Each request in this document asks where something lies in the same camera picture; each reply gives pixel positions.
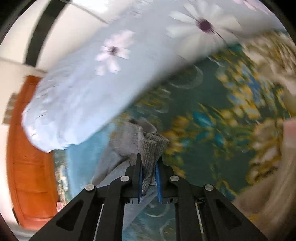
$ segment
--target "gray cloth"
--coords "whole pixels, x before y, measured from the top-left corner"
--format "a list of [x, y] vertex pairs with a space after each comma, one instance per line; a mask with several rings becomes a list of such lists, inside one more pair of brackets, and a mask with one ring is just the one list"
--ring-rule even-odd
[[129, 160], [124, 161], [123, 163], [119, 164], [114, 170], [112, 170], [106, 178], [101, 181], [99, 185], [97, 185], [98, 188], [104, 187], [109, 185], [112, 181], [114, 181], [116, 178], [124, 176], [126, 169], [131, 166]]
[[145, 195], [152, 182], [156, 161], [168, 143], [169, 140], [159, 135], [157, 129], [145, 118], [125, 122], [117, 129], [115, 137], [99, 160], [92, 183], [99, 185], [110, 171], [125, 160], [135, 165], [137, 154], [140, 153], [144, 177], [142, 191]]

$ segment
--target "blue fabric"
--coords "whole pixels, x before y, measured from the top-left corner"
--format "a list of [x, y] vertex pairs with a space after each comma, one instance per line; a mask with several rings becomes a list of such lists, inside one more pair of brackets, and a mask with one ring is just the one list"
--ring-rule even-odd
[[74, 198], [87, 184], [91, 183], [98, 159], [109, 142], [115, 124], [110, 123], [79, 145], [70, 145], [66, 150], [67, 173], [70, 193]]

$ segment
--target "green floral blanket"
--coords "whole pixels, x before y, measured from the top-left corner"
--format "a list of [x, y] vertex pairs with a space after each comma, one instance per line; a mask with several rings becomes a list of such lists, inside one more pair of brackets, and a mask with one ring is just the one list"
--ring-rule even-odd
[[[282, 123], [289, 118], [284, 87], [260, 69], [250, 52], [279, 63], [286, 51], [276, 39], [237, 44], [166, 79], [117, 120], [144, 116], [170, 140], [163, 159], [194, 185], [211, 183], [233, 200], [244, 188], [277, 170]], [[148, 205], [123, 240], [175, 240], [174, 206]]]

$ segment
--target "black stripe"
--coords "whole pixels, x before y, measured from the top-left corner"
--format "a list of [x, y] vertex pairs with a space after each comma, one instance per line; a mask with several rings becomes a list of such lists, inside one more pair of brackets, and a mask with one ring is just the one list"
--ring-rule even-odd
[[13, 213], [13, 215], [14, 215], [14, 217], [15, 217], [15, 220], [17, 221], [17, 224], [20, 225], [20, 222], [19, 222], [18, 219], [17, 219], [17, 215], [16, 215], [14, 209], [12, 209], [12, 213]]
[[43, 42], [48, 32], [50, 31], [54, 21], [59, 16], [59, 13], [66, 6], [67, 2], [67, 0], [51, 0], [51, 2], [48, 4], [33, 33], [30, 45], [28, 47], [25, 64], [36, 67]]
[[6, 34], [20, 17], [36, 0], [9, 1], [0, 3], [0, 44]]

